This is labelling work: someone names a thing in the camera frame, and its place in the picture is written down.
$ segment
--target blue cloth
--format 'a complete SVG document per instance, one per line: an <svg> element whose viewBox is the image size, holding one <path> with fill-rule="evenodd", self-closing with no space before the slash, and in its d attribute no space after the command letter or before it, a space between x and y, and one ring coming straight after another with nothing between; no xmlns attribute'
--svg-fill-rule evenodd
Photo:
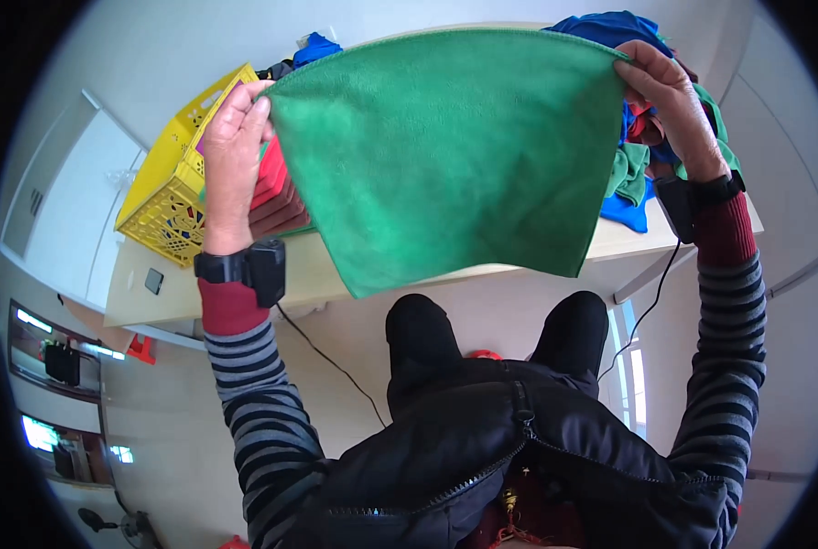
<svg viewBox="0 0 818 549"><path fill-rule="evenodd" d="M674 154L672 146L668 140L664 140L655 147L650 147L650 161L660 161L665 164L680 163L680 159Z"/></svg>
<svg viewBox="0 0 818 549"><path fill-rule="evenodd" d="M653 180L645 177L647 183L647 192L644 194L644 200L641 205L634 207L629 199L623 199L618 194L614 194L609 199L604 199L601 204L601 217L606 220L617 221L632 229L637 233L647 232L647 212L645 204L647 200L656 196L653 192Z"/></svg>
<svg viewBox="0 0 818 549"><path fill-rule="evenodd" d="M620 128L620 142L617 147L622 147L623 143L626 142L626 139L628 138L628 128L634 124L635 118L637 117L631 113L628 103L623 101L623 127Z"/></svg>
<svg viewBox="0 0 818 549"><path fill-rule="evenodd" d="M342 47L330 42L320 34L312 32L308 37L308 45L293 55L293 69L299 69L313 60L322 59L327 55L337 54Z"/></svg>
<svg viewBox="0 0 818 549"><path fill-rule="evenodd" d="M659 25L646 17L634 15L631 11L607 11L584 16L569 16L552 27L543 30L565 32L586 38L609 48L616 48L629 40L643 40L673 58L672 50L657 36Z"/></svg>

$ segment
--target red cuff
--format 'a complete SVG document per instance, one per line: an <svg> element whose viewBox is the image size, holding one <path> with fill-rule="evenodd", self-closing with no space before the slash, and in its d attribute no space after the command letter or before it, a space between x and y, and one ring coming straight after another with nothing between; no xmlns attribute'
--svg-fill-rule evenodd
<svg viewBox="0 0 818 549"><path fill-rule="evenodd" d="M240 282L211 284L198 279L201 324L213 335L238 335L268 318L268 309L256 304L256 292Z"/></svg>
<svg viewBox="0 0 818 549"><path fill-rule="evenodd" d="M695 245L699 248L699 264L738 266L751 259L757 251L744 192L739 192L729 202L696 215L693 225Z"/></svg>

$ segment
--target black wristwatch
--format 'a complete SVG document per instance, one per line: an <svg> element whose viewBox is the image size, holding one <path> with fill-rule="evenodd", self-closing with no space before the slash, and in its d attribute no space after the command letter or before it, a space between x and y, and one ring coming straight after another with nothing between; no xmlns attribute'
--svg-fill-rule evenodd
<svg viewBox="0 0 818 549"><path fill-rule="evenodd" d="M694 238L695 216L712 206L729 202L736 194L744 192L744 181L735 170L728 176L706 183L690 183L677 176L670 176L653 181L653 190L672 232L681 242L689 244Z"/></svg>
<svg viewBox="0 0 818 549"><path fill-rule="evenodd" d="M193 260L195 276L211 284L240 282L253 288L256 303L272 308L287 289L287 250L277 238L254 242L231 256L200 253Z"/></svg>

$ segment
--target knee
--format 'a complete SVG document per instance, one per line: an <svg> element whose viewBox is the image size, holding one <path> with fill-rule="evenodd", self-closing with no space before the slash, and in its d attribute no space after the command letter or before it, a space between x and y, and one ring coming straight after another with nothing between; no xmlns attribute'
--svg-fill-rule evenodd
<svg viewBox="0 0 818 549"><path fill-rule="evenodd" d="M403 309L406 307L429 307L430 305L436 304L427 296L420 293L407 293L396 300L390 310L393 311L394 309Z"/></svg>
<svg viewBox="0 0 818 549"><path fill-rule="evenodd" d="M575 291L558 304L556 310L568 313L570 316L579 314L588 316L607 316L607 305L594 291Z"/></svg>
<svg viewBox="0 0 818 549"><path fill-rule="evenodd" d="M603 310L605 313L607 312L607 305L604 303L604 300L602 300L601 296L594 291L575 291L571 293L565 301L568 300L577 303L583 308L599 309Z"/></svg>
<svg viewBox="0 0 818 549"><path fill-rule="evenodd" d="M388 312L388 319L392 322L395 317L412 318L416 313L424 314L434 310L442 309L425 295L409 293L396 300Z"/></svg>

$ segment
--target person's left hand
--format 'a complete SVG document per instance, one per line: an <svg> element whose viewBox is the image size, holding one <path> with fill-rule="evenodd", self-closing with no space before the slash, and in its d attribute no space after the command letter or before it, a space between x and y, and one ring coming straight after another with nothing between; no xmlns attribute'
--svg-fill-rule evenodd
<svg viewBox="0 0 818 549"><path fill-rule="evenodd" d="M204 244L208 254L229 256L253 244L249 205L260 175L260 147L274 137L271 101L260 97L271 80L238 86L204 132L206 189Z"/></svg>

